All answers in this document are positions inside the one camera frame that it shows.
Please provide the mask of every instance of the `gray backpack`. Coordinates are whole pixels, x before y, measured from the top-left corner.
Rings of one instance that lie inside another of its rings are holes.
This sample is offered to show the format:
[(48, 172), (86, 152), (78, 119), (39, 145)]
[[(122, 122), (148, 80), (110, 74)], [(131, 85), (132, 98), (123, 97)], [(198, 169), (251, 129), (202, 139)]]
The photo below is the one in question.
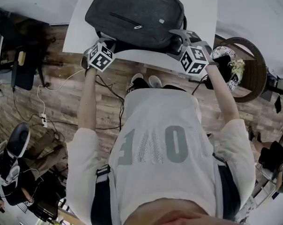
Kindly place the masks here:
[(85, 21), (100, 32), (127, 44), (127, 49), (164, 49), (176, 40), (172, 29), (186, 29), (179, 0), (94, 0)]

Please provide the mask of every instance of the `white wall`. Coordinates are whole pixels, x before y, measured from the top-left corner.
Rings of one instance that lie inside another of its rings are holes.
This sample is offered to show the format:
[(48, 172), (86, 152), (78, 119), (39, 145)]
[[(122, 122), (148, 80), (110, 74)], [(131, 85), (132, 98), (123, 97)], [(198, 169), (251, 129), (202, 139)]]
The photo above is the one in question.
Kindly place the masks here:
[(0, 0), (0, 7), (46, 23), (69, 23), (78, 0)]
[(283, 194), (253, 210), (248, 221), (251, 225), (283, 225)]
[(283, 78), (283, 0), (218, 0), (217, 12), (216, 33), (253, 42)]

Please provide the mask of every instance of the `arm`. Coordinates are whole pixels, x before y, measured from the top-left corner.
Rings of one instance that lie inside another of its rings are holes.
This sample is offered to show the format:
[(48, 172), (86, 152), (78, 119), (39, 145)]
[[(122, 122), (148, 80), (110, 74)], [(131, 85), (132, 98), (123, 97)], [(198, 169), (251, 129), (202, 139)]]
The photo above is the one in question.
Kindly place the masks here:
[(67, 144), (68, 176), (67, 203), (74, 214), (90, 225), (90, 211), (94, 199), (96, 171), (104, 165), (99, 156), (96, 135), (95, 81), (97, 70), (87, 74), (78, 111), (78, 131)]
[(283, 181), (283, 172), (279, 172), (278, 177), (277, 177), (277, 183), (276, 183), (276, 192), (279, 191)]
[(279, 167), (279, 173), (277, 176), (277, 183), (276, 183), (276, 192), (279, 191), (280, 187), (282, 186), (282, 182), (283, 182), (283, 164), (281, 164)]
[(23, 194), (25, 195), (25, 197), (27, 198), (27, 200), (30, 202), (30, 203), (34, 203), (34, 200), (32, 198), (32, 196), (28, 193), (28, 191), (24, 188), (21, 188)]
[(94, 68), (86, 74), (78, 111), (78, 129), (96, 130), (96, 74), (97, 70)]
[(239, 119), (238, 109), (227, 84), (225, 83), (220, 71), (215, 65), (206, 67), (207, 74), (211, 80), (215, 91), (217, 102), (220, 106), (221, 113), (224, 116), (225, 123), (232, 119)]

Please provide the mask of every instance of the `white table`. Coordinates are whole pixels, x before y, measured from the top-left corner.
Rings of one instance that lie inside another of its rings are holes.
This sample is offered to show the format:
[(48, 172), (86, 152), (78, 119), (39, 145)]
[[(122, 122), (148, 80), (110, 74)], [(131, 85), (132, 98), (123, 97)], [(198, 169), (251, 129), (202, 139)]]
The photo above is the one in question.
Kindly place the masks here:
[[(85, 14), (93, 0), (78, 0), (67, 30), (63, 52), (83, 53), (98, 40), (95, 29), (85, 22)], [(212, 47), (216, 33), (217, 0), (180, 0), (184, 5), (187, 29), (196, 32)], [(116, 58), (150, 64), (156, 67), (184, 73), (180, 63), (166, 54), (144, 50), (128, 50), (116, 54)]]

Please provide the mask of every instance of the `white sneaker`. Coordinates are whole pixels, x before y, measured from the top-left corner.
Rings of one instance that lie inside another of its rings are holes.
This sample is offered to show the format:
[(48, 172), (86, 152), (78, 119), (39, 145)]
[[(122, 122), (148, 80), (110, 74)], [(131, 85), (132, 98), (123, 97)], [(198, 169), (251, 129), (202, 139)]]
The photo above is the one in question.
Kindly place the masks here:
[(131, 83), (130, 85), (127, 87), (127, 93), (129, 93), (131, 91), (131, 88), (133, 87), (133, 81), (136, 79), (136, 78), (142, 78), (143, 79), (143, 75), (141, 73), (137, 73), (135, 74), (132, 78), (131, 78)]
[(161, 80), (154, 75), (149, 77), (149, 84), (152, 88), (162, 88)]

